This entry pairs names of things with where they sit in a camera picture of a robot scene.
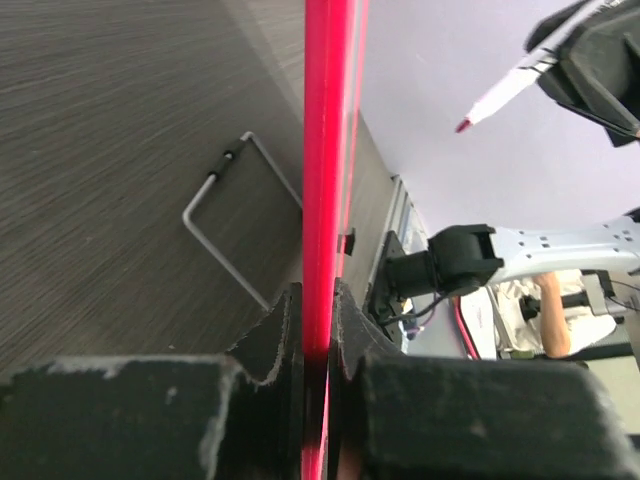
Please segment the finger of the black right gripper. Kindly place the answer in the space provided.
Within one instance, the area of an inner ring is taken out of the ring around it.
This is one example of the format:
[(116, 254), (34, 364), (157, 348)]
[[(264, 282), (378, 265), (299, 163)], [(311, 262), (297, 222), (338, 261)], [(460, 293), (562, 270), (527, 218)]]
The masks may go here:
[(604, 127), (615, 148), (637, 142), (639, 3), (616, 1), (575, 27), (537, 85), (559, 106)]

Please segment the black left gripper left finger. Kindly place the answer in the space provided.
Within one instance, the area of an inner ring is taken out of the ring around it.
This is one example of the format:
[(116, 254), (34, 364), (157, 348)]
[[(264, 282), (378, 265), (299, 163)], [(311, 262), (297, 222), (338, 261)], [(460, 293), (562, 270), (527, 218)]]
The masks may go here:
[(1, 388), (5, 479), (297, 479), (301, 288), (227, 352), (71, 356)]

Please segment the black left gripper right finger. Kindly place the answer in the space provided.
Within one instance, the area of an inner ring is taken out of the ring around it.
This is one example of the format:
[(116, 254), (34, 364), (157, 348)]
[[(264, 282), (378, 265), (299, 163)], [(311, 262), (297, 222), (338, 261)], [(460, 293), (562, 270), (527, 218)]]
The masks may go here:
[(557, 361), (402, 354), (334, 293), (331, 479), (635, 479), (639, 453), (602, 384)]

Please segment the purple capped marker pen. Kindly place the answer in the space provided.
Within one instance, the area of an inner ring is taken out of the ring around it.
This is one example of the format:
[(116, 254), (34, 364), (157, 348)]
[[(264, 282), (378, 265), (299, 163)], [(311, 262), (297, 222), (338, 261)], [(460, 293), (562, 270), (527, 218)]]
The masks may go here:
[(558, 63), (560, 46), (580, 24), (619, 4), (620, 1), (587, 1), (580, 6), (473, 104), (455, 132), (462, 133), (494, 115), (534, 84), (540, 76)]

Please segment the pink framed whiteboard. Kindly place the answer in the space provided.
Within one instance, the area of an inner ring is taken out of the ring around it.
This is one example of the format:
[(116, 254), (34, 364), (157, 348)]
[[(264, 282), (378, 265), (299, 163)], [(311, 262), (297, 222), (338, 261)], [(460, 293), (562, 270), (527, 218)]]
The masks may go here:
[(335, 281), (342, 274), (359, 120), (366, 1), (305, 4), (301, 476), (325, 453)]

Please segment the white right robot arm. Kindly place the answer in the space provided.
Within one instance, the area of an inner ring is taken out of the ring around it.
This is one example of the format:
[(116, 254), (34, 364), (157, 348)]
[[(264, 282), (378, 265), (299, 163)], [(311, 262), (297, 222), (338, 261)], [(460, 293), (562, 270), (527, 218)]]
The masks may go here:
[[(639, 4), (579, 1), (539, 24), (525, 55), (472, 106), (457, 131), (491, 117), (540, 83), (556, 104), (609, 131), (622, 146), (639, 139)], [(566, 269), (639, 271), (639, 212), (575, 230), (454, 225), (406, 254), (388, 233), (372, 302), (433, 293), (438, 300)]]

